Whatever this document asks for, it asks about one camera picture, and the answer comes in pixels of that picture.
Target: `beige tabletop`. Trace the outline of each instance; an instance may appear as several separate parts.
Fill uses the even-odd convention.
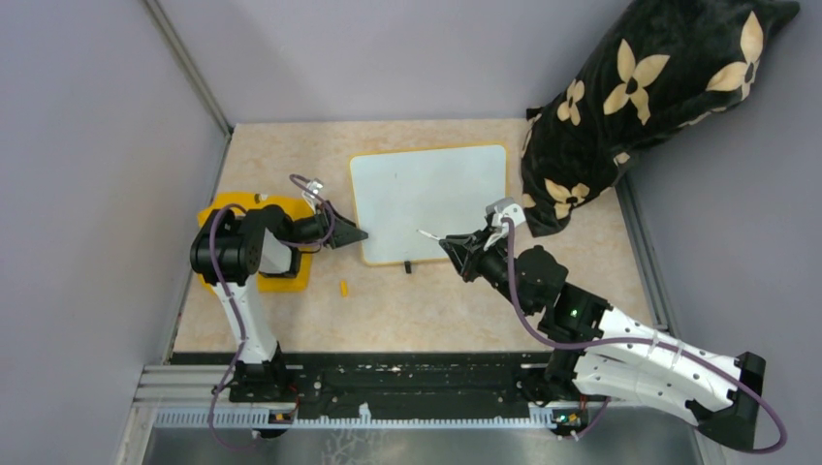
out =
[[[297,172],[323,180],[323,195],[354,219],[348,161],[360,152],[502,142],[510,195],[519,201],[524,119],[238,125],[219,191],[300,196]],[[517,229],[517,253],[542,244],[570,270],[568,282],[607,298],[648,324],[648,305],[613,190],[573,213],[568,228],[534,239]],[[465,284],[448,262],[368,266],[360,244],[314,256],[307,289],[263,294],[271,330],[286,352],[483,352],[543,350],[488,283]],[[349,294],[340,294],[340,280]],[[530,318],[535,324],[538,316]],[[174,342],[177,352],[237,348],[217,298],[195,279]]]

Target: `zip tie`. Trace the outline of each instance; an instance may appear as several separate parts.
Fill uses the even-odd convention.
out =
[[[542,117],[542,111],[539,112],[536,116],[531,119],[530,126],[528,127],[528,134],[525,135],[525,142],[522,143],[522,155],[524,155],[525,150],[528,148],[528,144],[531,143],[531,134],[534,132],[534,125],[537,124],[537,121],[540,120]]]
[[[650,354],[656,349],[656,346],[659,345],[659,331],[656,329],[653,331],[653,338],[651,339],[650,345],[648,346],[648,353],[645,355],[645,360],[650,359]]]
[[[682,358],[682,349],[684,349],[685,343],[682,341],[677,341],[677,354],[674,356],[674,359],[671,360],[671,369],[669,371],[674,371],[677,367],[677,363],[680,362]]]

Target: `metal floor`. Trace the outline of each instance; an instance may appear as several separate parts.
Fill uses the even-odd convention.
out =
[[[702,463],[691,427],[671,416],[615,407],[596,428],[579,443],[535,430],[301,430],[240,452],[224,449],[207,429],[155,428],[144,464]],[[220,434],[238,446],[250,439],[247,431]]]

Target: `yellow object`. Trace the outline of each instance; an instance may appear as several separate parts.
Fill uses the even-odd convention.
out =
[[[279,205],[283,211],[292,219],[299,220],[300,218],[307,218],[314,214],[311,207],[308,206],[303,199],[290,199],[287,197],[268,197],[251,192],[224,192],[217,194],[214,202],[197,214],[197,221],[202,228],[208,219],[208,215],[214,209],[220,209],[229,203],[236,203],[246,209],[262,208],[266,205]],[[308,278],[311,275],[311,254],[302,254],[300,261],[300,273],[296,278],[267,278],[261,274],[257,275],[257,286],[261,293],[299,293],[305,290],[308,286]],[[211,289],[211,286],[206,284],[203,276],[197,275],[200,284]]]
[[[446,148],[465,148],[465,147],[482,147],[485,145],[499,145],[505,149],[505,196],[508,197],[511,195],[511,185],[508,182],[508,171],[509,166],[511,164],[511,156],[508,153],[508,146],[505,145],[503,141],[483,141],[477,143],[455,143],[455,144],[445,144],[445,145],[434,145],[429,147],[412,147],[412,148],[396,148],[392,150],[377,150],[377,151],[368,151],[368,152],[361,152],[355,153],[348,157],[348,179],[351,181],[351,198],[354,201],[354,218],[357,222],[357,225],[360,224],[360,215],[357,214],[357,196],[354,195],[354,176],[351,174],[351,161],[357,157],[365,157],[371,155],[387,155],[390,153],[402,153],[402,152],[423,152],[428,150],[442,150]],[[365,259],[365,249],[361,246],[360,247],[360,254],[363,259],[363,263],[367,264],[368,266],[387,266],[387,265],[397,265],[403,264],[403,262],[392,262],[392,263],[371,263]],[[422,264],[426,262],[442,262],[447,261],[448,258],[445,259],[428,259],[428,260],[417,260],[414,261],[415,264]]]

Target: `yellow base plate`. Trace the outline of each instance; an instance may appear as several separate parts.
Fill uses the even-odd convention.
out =
[[[290,199],[287,197],[266,197],[251,192],[225,192],[217,194],[211,206],[197,214],[197,221],[202,228],[208,219],[211,211],[229,204],[236,203],[245,207],[262,208],[266,205],[279,205],[294,220],[307,218],[314,214],[311,207],[303,199]],[[296,278],[267,278],[257,275],[257,285],[261,293],[299,293],[308,286],[308,278],[311,275],[311,254],[302,254],[300,261],[300,273]],[[213,292],[211,286],[206,283],[203,276],[197,275],[200,284]]]

